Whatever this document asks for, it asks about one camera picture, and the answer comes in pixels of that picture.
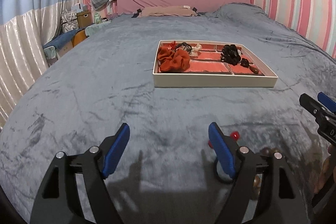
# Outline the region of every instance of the blue towel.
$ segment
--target blue towel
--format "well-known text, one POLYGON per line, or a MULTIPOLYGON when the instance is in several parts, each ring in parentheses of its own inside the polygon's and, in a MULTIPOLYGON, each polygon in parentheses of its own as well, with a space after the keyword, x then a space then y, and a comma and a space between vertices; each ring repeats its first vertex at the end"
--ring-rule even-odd
POLYGON ((84 28, 79 28, 77 30, 72 30, 66 33, 60 34, 58 37, 54 38, 53 40, 49 41, 47 44, 43 46, 43 48, 48 48, 51 46, 54 46, 56 50, 60 50, 65 46, 66 43, 68 43, 79 31, 85 29, 84 28))

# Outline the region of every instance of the black hair accessory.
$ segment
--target black hair accessory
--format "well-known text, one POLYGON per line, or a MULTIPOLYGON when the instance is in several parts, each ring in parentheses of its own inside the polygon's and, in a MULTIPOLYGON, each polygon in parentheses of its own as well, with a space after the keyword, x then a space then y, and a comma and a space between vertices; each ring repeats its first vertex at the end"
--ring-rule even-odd
POLYGON ((250 62, 246 58, 242 58, 240 61, 240 65, 244 68, 248 68, 250 66, 250 62))
POLYGON ((225 45, 222 49, 220 60, 236 66, 241 60, 236 45, 225 45))
POLYGON ((174 48, 174 50, 176 51, 179 47, 184 47, 183 49, 185 51, 187 51, 188 53, 191 53, 191 50, 193 49, 191 45, 189 45, 188 43, 186 42, 183 42, 183 43, 180 43, 180 44, 177 44, 174 48))
POLYGON ((141 9, 138 9, 135 14, 133 14, 132 18, 137 18, 141 13, 141 9))

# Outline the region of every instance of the blue gripper pad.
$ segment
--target blue gripper pad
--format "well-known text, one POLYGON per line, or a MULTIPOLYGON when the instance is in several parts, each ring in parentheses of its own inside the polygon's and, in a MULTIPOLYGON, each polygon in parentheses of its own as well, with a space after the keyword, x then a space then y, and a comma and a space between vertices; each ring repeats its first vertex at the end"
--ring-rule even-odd
POLYGON ((331 112, 336 112, 336 102, 334 102, 332 99, 330 99, 327 95, 325 95, 323 92, 320 92, 317 95, 318 101, 324 105, 326 108, 328 108, 331 112))
POLYGON ((104 168, 101 172, 104 179, 113 174, 116 170, 119 160, 129 141, 129 135, 129 126, 126 124, 105 156, 104 168))
POLYGON ((215 150, 218 161, 222 166, 224 173, 228 174, 229 177, 233 179, 236 176, 235 158, 224 142, 222 134, 222 132, 218 131, 215 122, 212 122, 209 125, 209 140, 215 150))

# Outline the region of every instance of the metal screw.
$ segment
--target metal screw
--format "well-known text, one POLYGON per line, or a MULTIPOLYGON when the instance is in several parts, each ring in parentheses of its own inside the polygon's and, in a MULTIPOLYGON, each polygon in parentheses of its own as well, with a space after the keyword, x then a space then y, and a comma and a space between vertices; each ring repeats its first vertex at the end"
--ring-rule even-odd
POLYGON ((97 153, 99 151, 99 147, 98 146, 92 146, 89 150, 91 153, 97 153))
POLYGON ((282 154, 279 153, 279 152, 275 152, 275 153, 274 153, 274 157, 275 157, 276 159, 280 160, 280 159, 282 158, 282 154))
POLYGON ((56 154, 56 158, 61 159, 64 157, 64 152, 60 151, 56 154))
POLYGON ((242 146, 239 148, 239 151, 243 154, 247 154, 249 152, 249 149, 246 146, 242 146))

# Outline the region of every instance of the orange scrunchie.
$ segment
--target orange scrunchie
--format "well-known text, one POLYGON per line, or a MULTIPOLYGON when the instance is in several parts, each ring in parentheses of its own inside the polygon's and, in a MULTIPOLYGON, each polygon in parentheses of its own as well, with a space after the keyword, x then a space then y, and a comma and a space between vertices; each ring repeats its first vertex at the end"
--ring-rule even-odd
POLYGON ((162 46, 159 48, 157 60, 160 61, 161 72, 182 72, 189 68, 190 56, 185 50, 177 49, 174 52, 162 46))

